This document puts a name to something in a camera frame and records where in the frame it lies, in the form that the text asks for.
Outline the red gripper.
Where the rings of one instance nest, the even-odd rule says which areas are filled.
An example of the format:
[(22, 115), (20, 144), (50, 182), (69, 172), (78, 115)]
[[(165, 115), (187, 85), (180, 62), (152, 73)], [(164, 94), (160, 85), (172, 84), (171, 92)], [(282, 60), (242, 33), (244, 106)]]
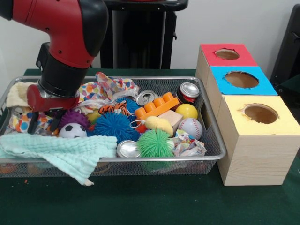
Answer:
[(64, 110), (74, 108), (79, 102), (79, 92), (73, 97), (58, 97), (47, 93), (39, 84), (30, 85), (27, 89), (26, 97), (29, 107), (34, 111), (27, 130), (28, 134), (35, 133), (39, 112), (57, 110), (51, 111), (52, 122), (50, 125), (50, 130), (56, 130), (61, 117), (65, 113)]

